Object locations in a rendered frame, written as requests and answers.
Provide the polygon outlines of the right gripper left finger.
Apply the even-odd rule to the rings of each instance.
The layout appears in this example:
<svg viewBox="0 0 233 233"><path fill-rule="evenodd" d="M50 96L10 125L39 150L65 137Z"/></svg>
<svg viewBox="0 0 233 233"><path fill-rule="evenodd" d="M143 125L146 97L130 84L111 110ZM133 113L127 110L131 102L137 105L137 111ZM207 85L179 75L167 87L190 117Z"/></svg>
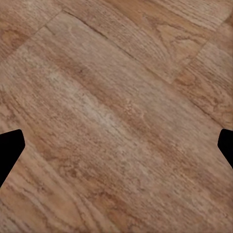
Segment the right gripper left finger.
<svg viewBox="0 0 233 233"><path fill-rule="evenodd" d="M25 148L21 129L0 134L0 187Z"/></svg>

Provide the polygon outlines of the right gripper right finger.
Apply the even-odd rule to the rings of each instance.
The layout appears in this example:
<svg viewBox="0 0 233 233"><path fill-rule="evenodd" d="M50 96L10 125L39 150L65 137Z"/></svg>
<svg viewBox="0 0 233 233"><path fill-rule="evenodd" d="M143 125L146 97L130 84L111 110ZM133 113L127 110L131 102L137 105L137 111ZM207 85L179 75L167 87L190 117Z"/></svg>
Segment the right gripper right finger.
<svg viewBox="0 0 233 233"><path fill-rule="evenodd" d="M222 129L217 146L233 168L233 131Z"/></svg>

